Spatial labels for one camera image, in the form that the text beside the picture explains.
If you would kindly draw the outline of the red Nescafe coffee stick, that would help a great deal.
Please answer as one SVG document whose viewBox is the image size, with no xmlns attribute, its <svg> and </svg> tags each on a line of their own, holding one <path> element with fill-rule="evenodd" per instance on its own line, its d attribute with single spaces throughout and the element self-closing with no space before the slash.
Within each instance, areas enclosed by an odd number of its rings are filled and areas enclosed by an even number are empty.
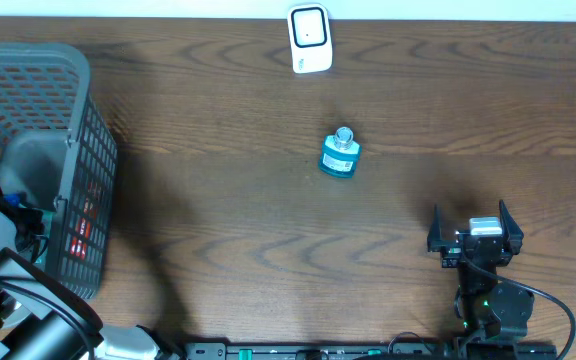
<svg viewBox="0 0 576 360">
<path fill-rule="evenodd" d="M 75 213 L 74 235 L 71 236 L 69 252 L 88 262 L 93 261 L 94 253 L 100 246 L 97 220 L 102 194 L 101 186 L 95 181 L 91 181 L 85 190 L 78 193 L 79 211 Z"/>
</svg>

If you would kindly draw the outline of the teal mouthwash bottle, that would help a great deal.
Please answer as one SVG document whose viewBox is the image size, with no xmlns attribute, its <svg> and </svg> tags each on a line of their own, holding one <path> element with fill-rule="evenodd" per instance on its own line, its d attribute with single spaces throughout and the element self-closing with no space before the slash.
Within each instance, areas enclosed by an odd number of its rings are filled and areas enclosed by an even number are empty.
<svg viewBox="0 0 576 360">
<path fill-rule="evenodd" d="M 340 127 L 334 134 L 327 135 L 322 143 L 319 169 L 338 178 L 352 178 L 362 147 L 354 140 L 354 133 L 349 127 Z"/>
</svg>

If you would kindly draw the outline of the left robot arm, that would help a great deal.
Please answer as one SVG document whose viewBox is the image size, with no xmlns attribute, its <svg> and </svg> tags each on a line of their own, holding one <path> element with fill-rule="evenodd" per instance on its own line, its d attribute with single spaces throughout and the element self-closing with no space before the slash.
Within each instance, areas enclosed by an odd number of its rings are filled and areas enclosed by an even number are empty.
<svg viewBox="0 0 576 360">
<path fill-rule="evenodd" d="M 153 331 L 106 326 L 36 262 L 49 239 L 44 213 L 0 186 L 0 359 L 183 359 Z"/>
</svg>

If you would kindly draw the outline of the blue Oreo cookie pack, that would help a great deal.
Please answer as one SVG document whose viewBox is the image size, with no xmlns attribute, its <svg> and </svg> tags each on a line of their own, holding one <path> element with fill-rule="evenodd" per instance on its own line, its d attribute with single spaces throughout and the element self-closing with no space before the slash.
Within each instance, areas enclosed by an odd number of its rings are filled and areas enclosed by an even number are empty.
<svg viewBox="0 0 576 360">
<path fill-rule="evenodd" d="M 21 193 L 11 193 L 11 194 L 4 194 L 4 200 L 13 207 L 19 207 L 22 202 L 22 194 Z"/>
</svg>

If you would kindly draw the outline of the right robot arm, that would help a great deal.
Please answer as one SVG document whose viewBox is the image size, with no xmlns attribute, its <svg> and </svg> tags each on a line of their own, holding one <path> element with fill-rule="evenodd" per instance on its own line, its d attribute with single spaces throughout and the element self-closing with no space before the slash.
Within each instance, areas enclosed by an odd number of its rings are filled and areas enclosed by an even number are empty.
<svg viewBox="0 0 576 360">
<path fill-rule="evenodd" d="M 524 233 L 503 202 L 499 214 L 469 220 L 469 228 L 453 237 L 442 235 L 441 215 L 434 208 L 427 250 L 440 254 L 441 266 L 459 276 L 457 314 L 469 335 L 481 341 L 517 341 L 527 335 L 534 295 L 497 278 L 520 253 Z"/>
</svg>

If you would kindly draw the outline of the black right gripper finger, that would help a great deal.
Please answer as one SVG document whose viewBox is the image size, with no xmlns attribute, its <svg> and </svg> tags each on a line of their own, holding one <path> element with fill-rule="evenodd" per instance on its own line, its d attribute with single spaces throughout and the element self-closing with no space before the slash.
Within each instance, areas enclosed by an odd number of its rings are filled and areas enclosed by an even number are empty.
<svg viewBox="0 0 576 360">
<path fill-rule="evenodd" d="M 499 211 L 504 245 L 512 254 L 519 254 L 523 245 L 524 233 L 510 215 L 503 200 L 499 201 Z"/>
<path fill-rule="evenodd" d="M 437 204 L 433 208 L 433 218 L 427 235 L 427 251 L 439 252 L 443 247 L 443 237 L 441 234 L 440 210 Z"/>
</svg>

